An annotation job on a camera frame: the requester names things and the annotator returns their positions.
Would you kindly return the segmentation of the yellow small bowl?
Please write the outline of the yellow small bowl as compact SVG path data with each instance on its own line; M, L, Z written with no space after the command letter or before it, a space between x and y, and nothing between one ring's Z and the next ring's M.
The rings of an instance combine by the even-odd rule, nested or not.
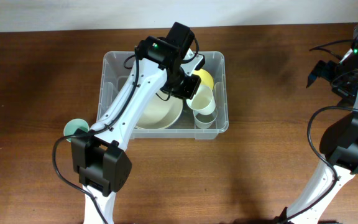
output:
M213 77L211 76L211 74L208 71L206 71L204 69L194 70L193 74L197 75L201 78L202 85L208 86L211 90L214 88Z

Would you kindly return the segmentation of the cream cup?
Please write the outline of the cream cup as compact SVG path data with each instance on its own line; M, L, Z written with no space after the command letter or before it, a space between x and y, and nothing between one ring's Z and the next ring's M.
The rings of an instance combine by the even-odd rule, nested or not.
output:
M192 99L186 100L190 109L202 115L212 114L216 108L213 91L208 85L200 85Z

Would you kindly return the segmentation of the cream bowl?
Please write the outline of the cream bowl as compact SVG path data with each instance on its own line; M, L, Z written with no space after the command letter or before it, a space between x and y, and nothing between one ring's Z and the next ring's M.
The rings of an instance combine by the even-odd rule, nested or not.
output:
M137 129L165 129L173 125L183 110L183 100L175 97L168 98L167 94L159 91L162 98L154 95L139 118Z

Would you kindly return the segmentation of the grey cup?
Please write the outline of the grey cup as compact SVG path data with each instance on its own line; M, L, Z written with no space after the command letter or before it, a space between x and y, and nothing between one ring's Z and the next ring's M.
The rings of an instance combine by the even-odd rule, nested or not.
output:
M212 126L215 122L216 118L218 117L218 111L215 108L211 114L203 115L197 111L193 112L195 126L200 129L208 129Z

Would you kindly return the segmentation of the green cup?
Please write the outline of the green cup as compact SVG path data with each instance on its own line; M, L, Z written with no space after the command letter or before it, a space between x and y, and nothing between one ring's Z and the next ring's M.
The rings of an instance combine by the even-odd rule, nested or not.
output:
M63 129L63 136L66 141L71 142L74 138L87 137L89 130L90 127L85 120L76 118L67 122Z

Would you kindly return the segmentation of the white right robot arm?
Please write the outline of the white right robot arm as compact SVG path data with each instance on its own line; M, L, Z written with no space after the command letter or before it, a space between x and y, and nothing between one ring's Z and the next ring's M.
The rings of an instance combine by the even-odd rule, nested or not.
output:
M350 49L343 56L336 56L338 62L320 60L308 75L308 86L323 78L341 100L336 106L317 110L308 121L308 144L319 163L301 195L274 218L274 223L319 223L336 194L358 174L358 25L349 43ZM330 125L319 147L314 147L312 123L317 115L328 110L343 110L348 114Z

